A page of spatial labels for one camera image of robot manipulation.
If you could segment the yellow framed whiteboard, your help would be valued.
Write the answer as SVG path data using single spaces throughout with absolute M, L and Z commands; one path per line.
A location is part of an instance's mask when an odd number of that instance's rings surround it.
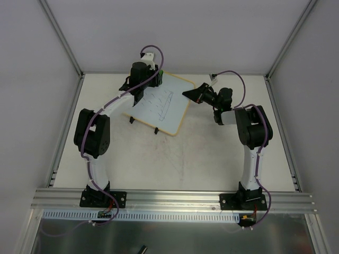
M 192 89 L 195 89 L 193 82 L 164 72 L 162 84 L 159 87 L 145 89 L 141 101 L 124 114 L 175 136 L 190 103 L 190 100 L 182 93 Z

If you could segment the green whiteboard eraser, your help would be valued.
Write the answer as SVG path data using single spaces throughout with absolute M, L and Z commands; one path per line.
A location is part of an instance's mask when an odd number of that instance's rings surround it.
M 161 85 L 163 82 L 163 70 L 160 70 L 158 73 L 158 85 Z

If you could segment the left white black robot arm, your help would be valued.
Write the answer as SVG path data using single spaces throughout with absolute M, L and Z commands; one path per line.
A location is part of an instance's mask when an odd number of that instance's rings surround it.
M 136 106 L 146 88 L 161 85 L 162 76 L 161 66 L 137 61 L 132 64 L 130 74 L 115 98 L 97 111 L 84 108 L 78 115 L 74 144 L 87 165 L 88 183 L 85 193 L 92 195 L 92 200 L 98 206 L 108 205 L 111 199 L 110 182 L 106 170 L 100 164 L 100 156 L 106 153 L 110 145 L 111 120 Z

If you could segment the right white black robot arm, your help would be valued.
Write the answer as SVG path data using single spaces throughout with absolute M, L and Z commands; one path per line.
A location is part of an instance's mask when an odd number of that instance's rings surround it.
M 189 100 L 213 107 L 214 121 L 218 125 L 229 124 L 237 127 L 241 144 L 244 146 L 244 169 L 238 184 L 238 190 L 231 197 L 221 199 L 221 208 L 229 206 L 235 210 L 249 210 L 260 205 L 263 197 L 263 186 L 260 183 L 264 150 L 273 138 L 273 130 L 262 106 L 249 105 L 247 108 L 231 107 L 233 90 L 222 88 L 215 92 L 204 83 L 196 89 L 182 93 Z

